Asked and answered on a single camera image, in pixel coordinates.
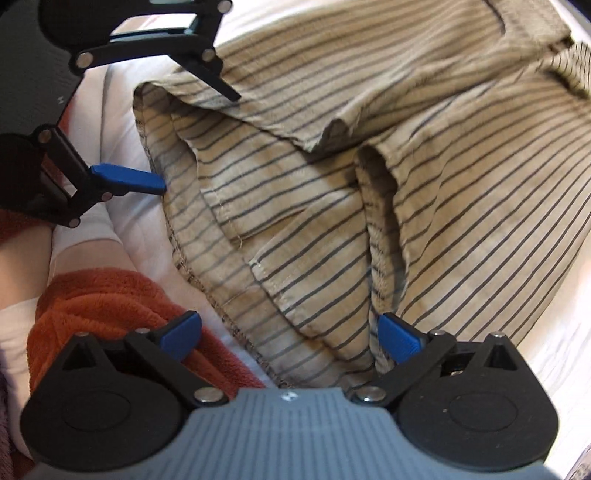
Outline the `beige striped shirt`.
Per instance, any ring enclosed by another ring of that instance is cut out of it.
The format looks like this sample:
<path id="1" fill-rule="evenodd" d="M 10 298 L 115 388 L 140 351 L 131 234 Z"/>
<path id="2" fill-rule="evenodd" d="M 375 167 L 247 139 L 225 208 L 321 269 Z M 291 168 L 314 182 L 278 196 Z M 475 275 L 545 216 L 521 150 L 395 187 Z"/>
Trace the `beige striped shirt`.
<path id="1" fill-rule="evenodd" d="M 136 126 L 178 269 L 280 386 L 391 368 L 378 317 L 520 342 L 590 230 L 590 49 L 546 1 L 339 1 L 177 70 Z"/>

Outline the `orange fleece sleeve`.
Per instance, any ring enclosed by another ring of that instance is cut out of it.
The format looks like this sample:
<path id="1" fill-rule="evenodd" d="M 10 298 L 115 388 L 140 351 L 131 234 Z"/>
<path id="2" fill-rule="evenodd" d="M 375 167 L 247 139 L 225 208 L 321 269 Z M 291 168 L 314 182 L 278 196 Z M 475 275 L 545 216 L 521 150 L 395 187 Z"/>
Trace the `orange fleece sleeve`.
<path id="1" fill-rule="evenodd" d="M 30 392 L 77 332 L 113 340 L 183 313 L 139 273 L 104 205 L 75 229 L 1 214 L 1 476 L 32 467 L 19 417 Z"/>

